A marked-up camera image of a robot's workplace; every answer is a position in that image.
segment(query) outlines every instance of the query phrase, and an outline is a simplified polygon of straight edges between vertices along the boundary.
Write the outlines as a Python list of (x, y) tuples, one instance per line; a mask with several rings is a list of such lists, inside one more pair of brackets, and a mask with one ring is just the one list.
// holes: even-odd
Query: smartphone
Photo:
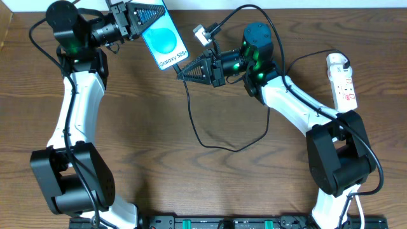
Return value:
[(142, 33), (158, 68), (164, 70), (189, 56), (184, 41), (179, 35), (163, 0), (132, 0), (131, 3), (156, 4), (165, 7), (164, 16)]

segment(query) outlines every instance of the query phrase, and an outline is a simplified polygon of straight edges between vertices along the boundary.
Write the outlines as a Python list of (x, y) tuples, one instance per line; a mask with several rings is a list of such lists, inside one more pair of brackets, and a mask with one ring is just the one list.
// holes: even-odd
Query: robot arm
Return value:
[[(326, 107), (320, 102), (313, 99), (306, 94), (300, 88), (298, 88), (289, 76), (286, 76), (288, 85), (298, 95), (301, 95), (309, 103), (315, 107), (320, 108), (325, 113), (330, 114), (332, 117), (336, 117), (337, 110)], [(263, 102), (270, 108), (275, 109), (284, 117), (286, 117), (294, 126), (296, 126), (303, 135), (307, 131), (312, 129), (314, 125), (323, 125), (329, 123), (331, 120), (319, 115), (313, 109), (306, 106), (299, 101), (292, 93), (287, 91), (287, 88), (282, 82), (282, 76), (270, 80), (265, 86), (261, 87), (261, 94), (263, 96)]]
[[(97, 112), (99, 104), (104, 96), (105, 86), (98, 72), (89, 73), (88, 71), (71, 73), (69, 76), (73, 79), (77, 88), (74, 108), (72, 111), (71, 122), (69, 124), (68, 139), (70, 145), (75, 145), (78, 141), (95, 143), (95, 130)], [(71, 101), (72, 86), (67, 78), (64, 79), (65, 95), (62, 102), (62, 108), (59, 115), (57, 128), (47, 147), (53, 146), (55, 149), (65, 148), (63, 129), (69, 103)]]
[[(201, 41), (201, 33), (209, 34), (210, 29), (194, 32)], [(273, 52), (271, 36), (267, 25), (261, 22), (250, 24), (245, 28), (239, 49), (219, 53), (219, 45), (214, 43), (216, 48), (204, 51), (177, 75), (177, 79), (218, 87), (225, 85), (224, 77), (245, 72), (242, 79), (248, 94), (284, 115), (307, 138), (310, 172), (320, 188), (312, 218), (321, 228), (335, 228), (347, 195), (356, 192), (375, 169), (371, 155), (360, 142), (335, 122), (319, 114), (322, 111), (346, 123), (367, 139), (361, 117), (353, 111), (357, 104), (352, 68), (342, 54), (328, 56), (328, 76), (336, 108), (331, 109), (298, 88), (289, 76), (285, 76), (286, 83), (283, 82), (280, 69), (270, 55)], [(292, 92), (316, 109), (310, 108)], [(344, 147), (335, 148), (335, 141), (345, 140)]]

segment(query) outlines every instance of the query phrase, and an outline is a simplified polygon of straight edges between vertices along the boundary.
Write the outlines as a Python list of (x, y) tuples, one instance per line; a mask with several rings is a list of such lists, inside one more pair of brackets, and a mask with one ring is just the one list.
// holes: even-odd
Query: wood grain surface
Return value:
[[(198, 24), (220, 22), (230, 11), (172, 11), (194, 59), (203, 48)], [(327, 48), (347, 54), (359, 108), (385, 173), (383, 190), (362, 197), (367, 215), (384, 215), (390, 228), (407, 224), (407, 11), (268, 10), (284, 44), (287, 64)], [(29, 27), (43, 13), (16, 13), (0, 53), (0, 227), (67, 228), (53, 215), (29, 167), (57, 124), (63, 98), (59, 70), (29, 42)], [(237, 13), (217, 39), (223, 50), (240, 46), (257, 12)], [(55, 56), (48, 25), (35, 40)], [(116, 192), (144, 212), (180, 216), (270, 216), (308, 213), (317, 186), (308, 170), (303, 135), (282, 115), (270, 115), (267, 136), (239, 153), (205, 149), (188, 118), (185, 90), (172, 69), (160, 71), (142, 39), (107, 51), (109, 79), (97, 120), (97, 149), (114, 174)], [(280, 53), (275, 43), (275, 56)], [(325, 55), (299, 61), (290, 73), (304, 91), (333, 106)], [(266, 107), (242, 83), (212, 88), (188, 83), (195, 123), (205, 144), (239, 148), (261, 135)], [(375, 188), (370, 175), (363, 191)], [(352, 214), (358, 214), (352, 204)]]

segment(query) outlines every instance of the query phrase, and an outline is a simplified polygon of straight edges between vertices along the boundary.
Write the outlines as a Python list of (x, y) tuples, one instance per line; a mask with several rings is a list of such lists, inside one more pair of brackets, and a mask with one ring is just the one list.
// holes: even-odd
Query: white connector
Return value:
[(342, 113), (357, 108), (352, 81), (352, 67), (349, 66), (347, 69), (344, 69), (343, 65), (346, 62), (348, 60), (340, 53), (329, 54), (326, 58), (328, 78), (331, 82), (335, 109)]
[[(345, 206), (347, 195), (349, 193), (357, 192), (361, 187), (360, 184), (355, 184), (350, 188), (343, 191), (339, 197), (328, 195), (321, 189), (318, 191), (317, 204), (312, 209), (312, 217), (321, 229), (334, 229), (338, 228), (339, 216), (342, 213), (343, 206)], [(347, 212), (349, 205), (346, 208), (345, 215), (343, 216), (341, 224), (348, 220)]]
[(207, 46), (212, 42), (211, 38), (209, 39), (206, 38), (205, 35), (207, 35), (207, 32), (202, 25), (198, 25), (195, 29), (193, 29), (193, 33), (195, 33), (195, 36), (204, 46)]
[[(109, 207), (108, 211), (99, 211), (99, 215), (105, 221), (115, 225), (119, 229), (133, 229), (137, 228), (138, 215), (137, 207), (123, 200), (119, 195), (114, 196), (113, 205)], [(83, 212), (82, 218), (92, 219), (95, 216), (93, 211)]]

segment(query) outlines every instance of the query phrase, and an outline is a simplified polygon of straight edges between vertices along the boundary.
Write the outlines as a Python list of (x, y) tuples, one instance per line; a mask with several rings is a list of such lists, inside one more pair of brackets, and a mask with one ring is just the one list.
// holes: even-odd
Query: robotic arm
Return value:
[[(281, 70), (271, 55), (272, 33), (266, 24), (255, 22), (248, 25), (242, 46), (222, 53), (214, 37), (208, 36), (219, 32), (212, 30), (215, 26), (206, 30), (199, 25), (194, 30), (204, 46), (213, 41), (214, 48), (204, 51), (188, 64), (177, 79), (219, 87), (225, 85), (224, 77), (245, 71), (242, 79), (248, 94), (284, 115), (307, 138), (310, 172), (320, 188), (312, 220), (321, 228), (336, 228), (342, 209), (348, 203), (347, 196), (355, 193), (376, 168), (372, 156), (359, 140), (321, 115), (323, 112), (346, 123), (363, 139), (368, 139), (361, 117), (353, 111), (357, 104), (349, 60), (340, 53), (333, 53), (327, 58), (336, 107), (331, 109), (298, 88), (289, 76), (281, 76)], [(336, 149), (333, 144), (336, 141), (346, 141), (346, 144)], [(340, 224), (347, 221), (347, 209), (348, 206)]]
[[(65, 95), (57, 128), (46, 149), (32, 152), (31, 167), (52, 213), (75, 218), (73, 227), (90, 226), (95, 214), (79, 174), (63, 176), (60, 173), (73, 163), (67, 155), (65, 133), (69, 133), (67, 144), (100, 211), (102, 225), (120, 225), (120, 228), (138, 225), (136, 206), (115, 193), (113, 175), (95, 148), (97, 112), (109, 75), (106, 54), (98, 47), (106, 45), (111, 50), (117, 41), (137, 39), (165, 14), (165, 7), (120, 2), (109, 5), (109, 9), (111, 11), (103, 15), (95, 10), (77, 9), (69, 1), (56, 1), (46, 11), (45, 19), (65, 51), (62, 54), (60, 48), (57, 49), (63, 74), (69, 76), (64, 78)], [(153, 13), (140, 17), (137, 14), (140, 11)], [(83, 15), (97, 18), (87, 21)], [(73, 107), (67, 124), (69, 129), (65, 132), (70, 103)]]

